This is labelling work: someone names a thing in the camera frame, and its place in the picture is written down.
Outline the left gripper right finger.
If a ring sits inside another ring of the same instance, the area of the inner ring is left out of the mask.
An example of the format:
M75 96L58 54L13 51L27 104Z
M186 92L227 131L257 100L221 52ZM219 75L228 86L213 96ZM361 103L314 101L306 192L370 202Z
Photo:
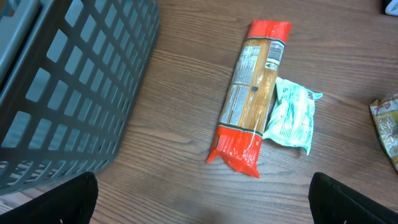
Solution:
M397 213L330 176L316 172L308 192L315 224L397 224Z

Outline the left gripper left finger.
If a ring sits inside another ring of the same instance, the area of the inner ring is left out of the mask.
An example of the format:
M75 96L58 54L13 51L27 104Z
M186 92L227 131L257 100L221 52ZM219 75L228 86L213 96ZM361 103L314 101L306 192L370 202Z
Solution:
M98 199L98 181L85 172L1 215L1 224L89 223Z

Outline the teal snack packet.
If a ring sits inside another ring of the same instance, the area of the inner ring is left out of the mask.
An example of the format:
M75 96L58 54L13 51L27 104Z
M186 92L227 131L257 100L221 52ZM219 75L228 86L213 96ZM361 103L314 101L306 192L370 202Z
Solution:
M301 147L309 155L315 102L323 94L280 77L275 84L277 99L262 138L271 139L282 146Z

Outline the green yellow snack bar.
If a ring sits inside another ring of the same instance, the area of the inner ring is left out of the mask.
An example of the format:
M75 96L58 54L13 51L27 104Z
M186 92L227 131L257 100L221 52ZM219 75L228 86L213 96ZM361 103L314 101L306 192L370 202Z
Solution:
M369 105L379 140L397 170L397 93L388 94Z

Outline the spaghetti pack with red ends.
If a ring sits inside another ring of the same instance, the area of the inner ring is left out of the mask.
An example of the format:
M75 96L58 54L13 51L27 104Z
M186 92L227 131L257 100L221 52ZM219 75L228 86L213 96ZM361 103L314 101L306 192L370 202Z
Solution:
M254 20L244 40L207 162L258 178L257 160L292 22Z

